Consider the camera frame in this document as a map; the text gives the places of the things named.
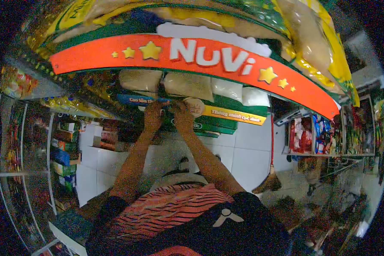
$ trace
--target person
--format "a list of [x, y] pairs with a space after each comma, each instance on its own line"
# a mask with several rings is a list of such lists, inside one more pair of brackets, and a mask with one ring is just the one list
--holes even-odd
[[171, 107], [203, 176], [176, 173], [178, 178], [162, 179], [136, 198], [148, 145], [161, 126], [161, 105], [148, 105], [144, 130], [94, 222], [87, 254], [287, 255], [290, 239], [284, 226], [199, 140], [187, 106], [173, 101]]

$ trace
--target hanging snack bag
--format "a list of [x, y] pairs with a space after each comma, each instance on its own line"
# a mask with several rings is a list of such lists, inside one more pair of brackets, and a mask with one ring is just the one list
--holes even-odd
[[210, 77], [197, 74], [169, 72], [164, 79], [165, 91], [175, 96], [186, 96], [213, 102]]
[[133, 90], [142, 95], [158, 97], [158, 84], [162, 71], [131, 69], [121, 70], [119, 82], [124, 89]]
[[242, 84], [212, 78], [212, 93], [242, 102]]
[[269, 97], [267, 96], [267, 93], [253, 87], [245, 87], [242, 89], [242, 99], [242, 104], [244, 106], [270, 107]]

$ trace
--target yellow star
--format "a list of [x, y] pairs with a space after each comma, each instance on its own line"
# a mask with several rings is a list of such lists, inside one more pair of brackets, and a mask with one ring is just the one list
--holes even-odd
[[277, 77], [277, 75], [273, 72], [272, 67], [268, 67], [267, 69], [259, 69], [260, 75], [259, 75], [259, 81], [265, 81], [266, 83], [270, 84], [273, 79]]
[[281, 79], [279, 80], [279, 84], [277, 85], [278, 87], [281, 87], [281, 88], [285, 88], [286, 85], [288, 85], [289, 83], [287, 82], [286, 78], [285, 79]]
[[149, 41], [147, 45], [141, 46], [139, 49], [143, 54], [143, 59], [159, 60], [159, 53], [161, 52], [162, 48], [156, 46], [152, 41]]
[[125, 59], [133, 58], [135, 55], [135, 50], [131, 49], [131, 47], [127, 47], [127, 49], [123, 50], [122, 53], [125, 54]]

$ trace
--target snack package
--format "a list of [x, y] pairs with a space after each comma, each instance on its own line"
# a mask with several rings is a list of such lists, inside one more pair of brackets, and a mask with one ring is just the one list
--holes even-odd
[[[351, 80], [344, 48], [328, 13], [315, 0], [307, 4], [299, 0], [276, 0], [276, 2], [278, 10], [290, 25], [288, 29], [296, 52], [293, 61], [302, 66], [302, 71], [306, 69], [315, 76], [320, 81], [319, 84], [333, 88], [331, 83], [324, 81], [324, 78], [327, 78], [342, 91], [347, 92], [354, 105], [359, 106], [358, 94]], [[283, 45], [283, 48], [286, 49], [286, 54], [292, 55], [290, 46]]]
[[133, 90], [153, 98], [158, 97], [158, 84], [162, 77], [162, 71], [143, 69], [121, 70], [118, 77], [124, 89]]
[[242, 84], [212, 78], [212, 93], [242, 102]]
[[165, 91], [175, 96], [186, 96], [213, 102], [210, 77], [181, 72], [169, 72], [164, 79]]
[[245, 87], [242, 89], [242, 104], [244, 106], [270, 107], [267, 93], [253, 87]]

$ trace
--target cardboard box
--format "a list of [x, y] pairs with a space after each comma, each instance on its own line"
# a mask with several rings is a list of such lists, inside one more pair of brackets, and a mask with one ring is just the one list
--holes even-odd
[[55, 138], [51, 139], [51, 145], [66, 152], [72, 152], [77, 150], [77, 143], [60, 141]]
[[76, 187], [77, 177], [75, 174], [61, 176], [58, 175], [59, 183], [65, 188], [66, 192], [72, 192]]
[[78, 208], [77, 198], [72, 194], [61, 198], [54, 198], [54, 203], [56, 204], [56, 207], [59, 207], [63, 211], [70, 208]]
[[59, 122], [59, 129], [64, 130], [64, 131], [77, 131], [80, 130], [80, 125], [75, 122]]
[[50, 161], [50, 169], [61, 176], [68, 176], [75, 174], [77, 171], [77, 165], [63, 166], [57, 162]]
[[62, 151], [59, 148], [51, 146], [50, 159], [63, 166], [71, 166], [74, 164], [81, 163], [81, 153], [76, 151], [66, 152], [66, 151]]
[[53, 134], [53, 137], [60, 141], [67, 142], [78, 142], [79, 131], [64, 131], [64, 130], [56, 130]]

